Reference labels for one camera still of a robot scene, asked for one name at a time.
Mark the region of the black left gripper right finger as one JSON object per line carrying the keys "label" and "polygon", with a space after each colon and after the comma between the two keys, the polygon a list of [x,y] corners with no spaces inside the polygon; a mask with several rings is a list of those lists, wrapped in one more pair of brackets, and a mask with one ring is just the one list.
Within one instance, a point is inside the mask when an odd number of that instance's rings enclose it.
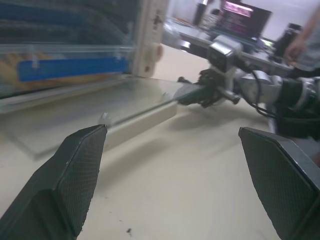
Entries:
{"label": "black left gripper right finger", "polygon": [[320,168],[292,140],[241,127],[255,191],[282,240],[320,238]]}

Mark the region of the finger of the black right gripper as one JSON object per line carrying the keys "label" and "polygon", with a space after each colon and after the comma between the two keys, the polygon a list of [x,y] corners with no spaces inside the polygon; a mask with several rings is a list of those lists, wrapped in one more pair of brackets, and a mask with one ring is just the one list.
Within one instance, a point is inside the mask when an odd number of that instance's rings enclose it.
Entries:
{"label": "finger of the black right gripper", "polygon": [[199,104],[208,95],[208,89],[204,85],[180,82],[180,88],[174,93],[173,99],[180,105]]}

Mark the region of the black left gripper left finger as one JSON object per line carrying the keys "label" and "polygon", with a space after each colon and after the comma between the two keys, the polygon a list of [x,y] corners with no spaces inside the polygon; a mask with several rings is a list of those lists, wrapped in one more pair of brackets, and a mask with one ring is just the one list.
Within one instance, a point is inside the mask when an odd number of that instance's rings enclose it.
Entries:
{"label": "black left gripper left finger", "polygon": [[2,240],[75,240],[97,185],[108,129],[67,136],[38,168],[0,219]]}

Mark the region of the bystander bare hand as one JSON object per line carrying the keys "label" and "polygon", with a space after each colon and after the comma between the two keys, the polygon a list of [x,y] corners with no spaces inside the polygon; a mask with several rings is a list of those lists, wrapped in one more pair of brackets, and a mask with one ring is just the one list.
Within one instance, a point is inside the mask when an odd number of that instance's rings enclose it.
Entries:
{"label": "bystander bare hand", "polygon": [[305,46],[305,40],[302,37],[297,37],[285,50],[283,60],[287,65],[295,62]]}

